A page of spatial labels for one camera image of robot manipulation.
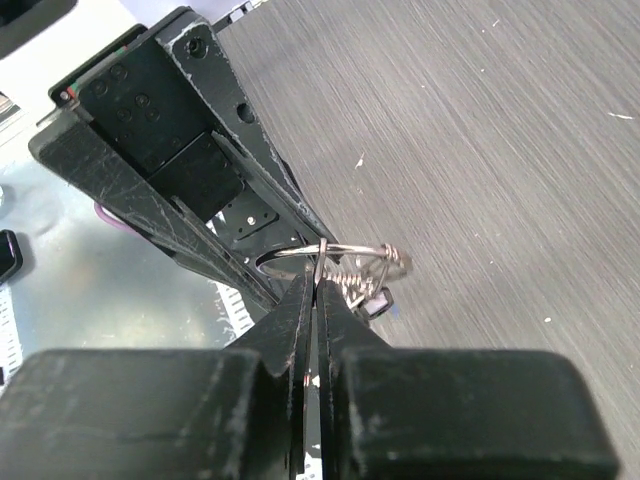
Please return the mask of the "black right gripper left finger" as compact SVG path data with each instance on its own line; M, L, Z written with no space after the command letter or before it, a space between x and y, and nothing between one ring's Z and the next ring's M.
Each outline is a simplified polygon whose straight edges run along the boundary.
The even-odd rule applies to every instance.
M5 479L293 479L315 293L299 275L221 350L52 349L1 398Z

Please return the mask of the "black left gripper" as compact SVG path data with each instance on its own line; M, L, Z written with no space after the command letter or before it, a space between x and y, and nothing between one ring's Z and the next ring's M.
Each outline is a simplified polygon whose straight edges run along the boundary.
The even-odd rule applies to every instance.
M264 280L310 265L271 250L335 237L309 205L218 38L189 7L135 25L58 80L33 157L181 267L270 310Z

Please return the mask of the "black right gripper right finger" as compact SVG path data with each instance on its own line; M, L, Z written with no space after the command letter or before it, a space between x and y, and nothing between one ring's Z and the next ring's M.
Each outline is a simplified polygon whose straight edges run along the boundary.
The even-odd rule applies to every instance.
M388 345L316 289L327 479L614 479L588 385L544 350Z

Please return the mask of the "large metal keyring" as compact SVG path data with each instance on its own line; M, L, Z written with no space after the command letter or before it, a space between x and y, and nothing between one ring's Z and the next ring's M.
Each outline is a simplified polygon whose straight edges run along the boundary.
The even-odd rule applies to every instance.
M413 260L405 251L388 243L361 246L331 243L321 239L306 246L268 251L256 259L257 270L273 279L292 280L302 268L314 274L314 281L336 285L353 312L394 281L407 277Z

